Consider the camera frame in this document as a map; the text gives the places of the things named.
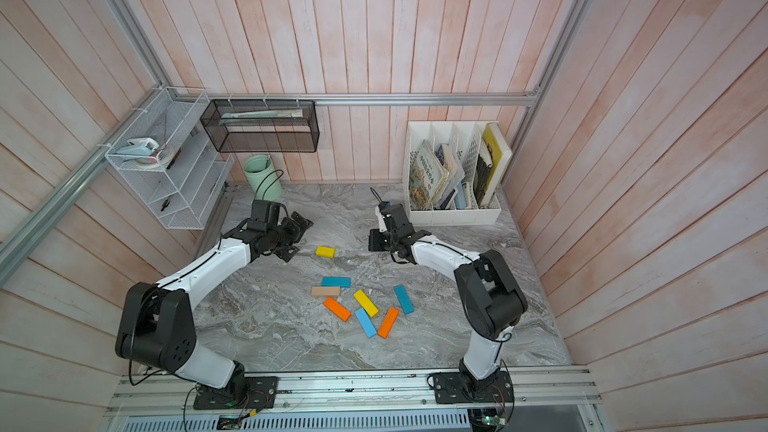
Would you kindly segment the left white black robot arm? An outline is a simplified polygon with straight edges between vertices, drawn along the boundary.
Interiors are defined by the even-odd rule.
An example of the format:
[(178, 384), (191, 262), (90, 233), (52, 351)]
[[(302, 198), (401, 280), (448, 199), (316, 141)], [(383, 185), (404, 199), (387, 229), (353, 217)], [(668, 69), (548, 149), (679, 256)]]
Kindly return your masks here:
[(285, 206), (258, 202), (258, 210), (220, 236), (201, 257), (155, 283), (138, 282), (126, 293), (115, 352), (221, 393), (246, 393), (244, 366), (202, 345), (193, 311), (224, 280), (260, 257), (289, 262), (313, 222)]

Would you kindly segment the short yellow block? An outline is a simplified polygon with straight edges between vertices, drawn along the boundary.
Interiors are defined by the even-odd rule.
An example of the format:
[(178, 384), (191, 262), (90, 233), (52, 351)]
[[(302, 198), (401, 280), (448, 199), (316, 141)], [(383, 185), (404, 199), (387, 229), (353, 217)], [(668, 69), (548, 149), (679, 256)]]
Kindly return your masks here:
[(335, 250), (330, 247), (318, 246), (315, 254), (319, 257), (332, 259), (335, 257)]

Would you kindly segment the natural wood block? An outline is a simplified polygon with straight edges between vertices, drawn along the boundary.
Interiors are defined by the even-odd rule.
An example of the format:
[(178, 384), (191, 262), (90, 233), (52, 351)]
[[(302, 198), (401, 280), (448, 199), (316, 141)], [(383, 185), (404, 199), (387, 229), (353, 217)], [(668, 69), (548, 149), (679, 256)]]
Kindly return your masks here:
[(341, 295), (341, 288), (339, 286), (315, 286), (311, 288), (312, 297), (332, 297), (336, 298)]

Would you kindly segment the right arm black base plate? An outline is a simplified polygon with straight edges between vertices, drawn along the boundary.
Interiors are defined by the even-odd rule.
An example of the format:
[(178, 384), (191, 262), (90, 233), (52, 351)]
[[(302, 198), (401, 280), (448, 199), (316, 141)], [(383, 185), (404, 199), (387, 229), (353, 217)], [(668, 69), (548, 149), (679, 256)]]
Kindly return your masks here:
[(468, 372), (438, 372), (428, 376), (427, 384), (438, 404), (510, 405), (515, 400), (510, 375), (501, 370), (482, 380), (475, 380)]

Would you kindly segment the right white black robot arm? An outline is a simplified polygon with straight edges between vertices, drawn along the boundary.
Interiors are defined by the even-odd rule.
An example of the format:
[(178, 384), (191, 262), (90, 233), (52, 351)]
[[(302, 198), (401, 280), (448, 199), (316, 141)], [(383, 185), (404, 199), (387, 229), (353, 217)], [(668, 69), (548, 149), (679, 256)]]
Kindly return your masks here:
[(472, 329), (459, 371), (467, 386), (475, 390), (489, 386), (500, 371), (502, 345), (528, 309), (504, 257), (495, 250), (464, 250), (424, 231), (399, 237), (372, 229), (368, 249), (387, 252), (398, 264), (419, 265), (454, 280)]

